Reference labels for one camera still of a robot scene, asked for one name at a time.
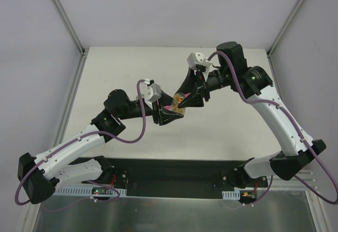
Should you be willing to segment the pink weekly pill organizer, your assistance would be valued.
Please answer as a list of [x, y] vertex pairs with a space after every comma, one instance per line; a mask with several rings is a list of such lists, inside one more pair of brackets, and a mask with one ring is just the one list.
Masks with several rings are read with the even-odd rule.
[[187, 95], [189, 95], [189, 93], [184, 94], [184, 93], [181, 93], [181, 92], [177, 92], [174, 95], [171, 104], [164, 106], [164, 108], [168, 109], [168, 110], [172, 110], [172, 111], [180, 110], [180, 108], [178, 108], [178, 105], [185, 99], [185, 97]]

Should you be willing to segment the clear bottle with yellow pills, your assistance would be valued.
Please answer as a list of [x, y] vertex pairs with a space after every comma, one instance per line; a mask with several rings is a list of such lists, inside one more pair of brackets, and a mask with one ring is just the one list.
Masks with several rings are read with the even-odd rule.
[[174, 96], [173, 96], [173, 100], [171, 103], [171, 111], [175, 112], [175, 113], [179, 113], [181, 115], [185, 114], [185, 108], [179, 108], [180, 103], [185, 99], [185, 94], [181, 93], [181, 92], [177, 92]]

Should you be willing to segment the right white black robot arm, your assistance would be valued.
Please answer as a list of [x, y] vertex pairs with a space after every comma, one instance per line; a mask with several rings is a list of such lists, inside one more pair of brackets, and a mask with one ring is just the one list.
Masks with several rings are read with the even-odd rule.
[[179, 108], [202, 107], [210, 93], [224, 87], [237, 92], [263, 118], [277, 139], [281, 150], [261, 158], [250, 158], [230, 171], [227, 180], [233, 186], [244, 188], [257, 178], [276, 175], [283, 180], [292, 179], [301, 169], [322, 153], [326, 145], [314, 140], [290, 114], [268, 73], [259, 66], [250, 67], [237, 42], [225, 42], [216, 47], [219, 65], [211, 71], [212, 62], [202, 53], [191, 53], [189, 70], [179, 88], [186, 95]]

